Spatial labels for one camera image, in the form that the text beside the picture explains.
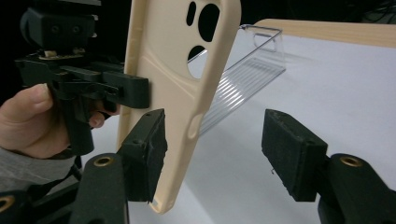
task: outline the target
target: camera cutout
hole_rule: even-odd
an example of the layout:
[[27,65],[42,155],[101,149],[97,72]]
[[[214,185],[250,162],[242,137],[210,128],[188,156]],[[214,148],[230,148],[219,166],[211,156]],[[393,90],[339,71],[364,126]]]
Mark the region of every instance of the camera cutout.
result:
[[201,78],[204,72],[203,64],[206,64],[207,53],[206,49],[202,46],[195,46],[189,54],[187,66],[192,77]]
[[195,2],[191,2],[189,6],[189,12],[187,13],[186,23],[188,26],[192,26],[194,22],[195,12],[197,10],[197,5]]
[[198,30],[204,41],[212,41],[218,25],[219,14],[219,8],[214,4],[208,4],[202,9],[198,20]]

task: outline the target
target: dark background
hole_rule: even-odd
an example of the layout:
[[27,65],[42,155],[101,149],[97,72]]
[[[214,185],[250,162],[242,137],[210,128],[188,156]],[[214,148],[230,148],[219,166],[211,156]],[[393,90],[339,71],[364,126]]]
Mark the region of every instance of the dark background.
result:
[[[14,60],[35,49],[21,36],[20,19],[35,0],[0,1],[0,105],[22,89]],[[102,0],[96,27],[98,37],[87,50],[115,55],[123,61],[131,0]],[[241,24],[263,19],[395,23],[396,0],[241,0]]]

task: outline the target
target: brass insert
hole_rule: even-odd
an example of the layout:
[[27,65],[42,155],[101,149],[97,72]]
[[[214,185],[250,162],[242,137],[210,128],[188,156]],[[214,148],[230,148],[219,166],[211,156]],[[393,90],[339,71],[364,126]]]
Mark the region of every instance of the brass insert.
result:
[[361,167],[363,163],[360,160],[353,158],[353,157],[341,157],[341,162],[345,165],[352,166],[352,167]]
[[0,213],[6,211],[15,202],[15,197],[12,195],[0,197]]
[[107,165],[111,164],[113,161],[114,161],[114,159],[111,157],[101,157],[101,158],[97,159],[93,164],[95,166],[107,166]]

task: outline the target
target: hand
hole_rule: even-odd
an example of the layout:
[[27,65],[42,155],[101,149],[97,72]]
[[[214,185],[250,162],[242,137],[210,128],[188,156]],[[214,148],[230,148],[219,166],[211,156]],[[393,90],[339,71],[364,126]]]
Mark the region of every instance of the hand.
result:
[[[108,112],[100,101],[92,102],[93,128],[105,122],[99,111],[117,115],[120,110]],[[38,159],[61,153],[69,145],[61,114],[46,84],[18,92],[0,107],[0,147]]]

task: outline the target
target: clear plastic stand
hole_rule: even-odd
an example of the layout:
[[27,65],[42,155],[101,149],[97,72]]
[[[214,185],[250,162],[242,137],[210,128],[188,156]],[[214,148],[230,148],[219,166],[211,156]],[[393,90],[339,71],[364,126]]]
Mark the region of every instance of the clear plastic stand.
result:
[[[274,28],[242,25],[213,98],[201,124],[200,135],[231,114],[257,91],[286,70],[282,31]],[[199,77],[198,64],[206,52],[189,61],[192,75]]]

